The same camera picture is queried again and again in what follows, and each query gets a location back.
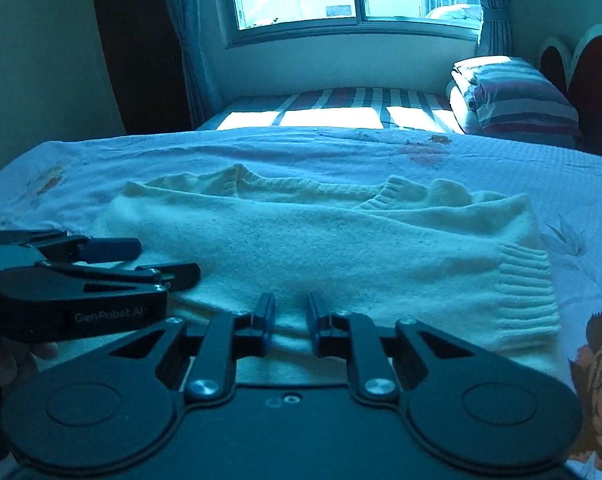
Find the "red headboard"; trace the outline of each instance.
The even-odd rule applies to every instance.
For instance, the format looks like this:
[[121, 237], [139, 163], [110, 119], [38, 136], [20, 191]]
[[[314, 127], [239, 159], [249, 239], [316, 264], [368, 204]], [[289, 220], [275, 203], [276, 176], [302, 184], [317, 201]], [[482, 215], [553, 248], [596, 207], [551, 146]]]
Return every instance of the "red headboard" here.
[[585, 33], [573, 56], [561, 41], [545, 41], [538, 65], [578, 111], [579, 149], [602, 155], [602, 24]]

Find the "circular pad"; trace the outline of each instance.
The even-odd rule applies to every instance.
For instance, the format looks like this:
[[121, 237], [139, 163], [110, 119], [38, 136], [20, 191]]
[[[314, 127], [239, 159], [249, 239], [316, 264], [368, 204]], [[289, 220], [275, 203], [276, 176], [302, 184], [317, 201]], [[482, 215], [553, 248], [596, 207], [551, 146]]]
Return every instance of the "circular pad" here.
[[440, 360], [409, 394], [412, 427], [436, 455], [476, 472], [562, 462], [580, 431], [580, 402], [559, 381], [503, 361]]
[[52, 368], [5, 399], [2, 429], [17, 456], [74, 475], [138, 456], [168, 430], [174, 400], [142, 361], [82, 364]]
[[[89, 404], [77, 399], [91, 399]], [[60, 388], [47, 403], [47, 414], [66, 426], [92, 426], [105, 422], [121, 406], [121, 397], [109, 386], [96, 383], [71, 384]]]
[[475, 386], [463, 396], [465, 411], [492, 426], [514, 426], [536, 413], [538, 402], [527, 390], [511, 384], [487, 383]]

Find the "curtain tie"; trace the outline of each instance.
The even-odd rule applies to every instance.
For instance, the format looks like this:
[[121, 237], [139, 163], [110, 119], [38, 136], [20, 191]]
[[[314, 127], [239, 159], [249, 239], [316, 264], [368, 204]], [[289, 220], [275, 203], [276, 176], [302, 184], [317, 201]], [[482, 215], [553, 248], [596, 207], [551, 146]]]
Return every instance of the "curtain tie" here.
[[507, 9], [488, 9], [483, 7], [484, 22], [507, 22], [510, 20], [510, 13]]

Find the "ribbed sweater cuff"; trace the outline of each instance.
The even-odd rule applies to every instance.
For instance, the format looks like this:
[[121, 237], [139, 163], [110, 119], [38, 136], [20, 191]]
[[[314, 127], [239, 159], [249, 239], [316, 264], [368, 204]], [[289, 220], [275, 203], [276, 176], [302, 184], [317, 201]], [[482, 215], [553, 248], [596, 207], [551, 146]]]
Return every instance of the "ribbed sweater cuff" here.
[[502, 301], [497, 331], [501, 348], [528, 348], [555, 340], [561, 327], [548, 254], [508, 243], [500, 244], [500, 252]]

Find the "folded blanket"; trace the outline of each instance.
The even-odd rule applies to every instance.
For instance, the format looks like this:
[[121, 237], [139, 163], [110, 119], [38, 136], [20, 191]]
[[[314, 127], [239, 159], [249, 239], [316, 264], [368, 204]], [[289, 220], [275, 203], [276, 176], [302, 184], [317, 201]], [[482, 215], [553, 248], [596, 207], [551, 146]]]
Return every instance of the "folded blanket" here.
[[556, 373], [559, 316], [548, 256], [527, 195], [429, 187], [392, 176], [379, 186], [263, 178], [241, 165], [128, 184], [91, 235], [137, 237], [130, 266], [193, 260], [202, 280], [174, 294], [188, 319], [252, 309], [276, 295], [272, 360], [239, 362], [239, 381], [343, 377], [309, 359], [305, 298], [393, 326], [413, 317]]
[[488, 136], [513, 140], [539, 135], [580, 137], [574, 106], [521, 58], [465, 59], [454, 64], [452, 76], [468, 106], [476, 111], [482, 132]]

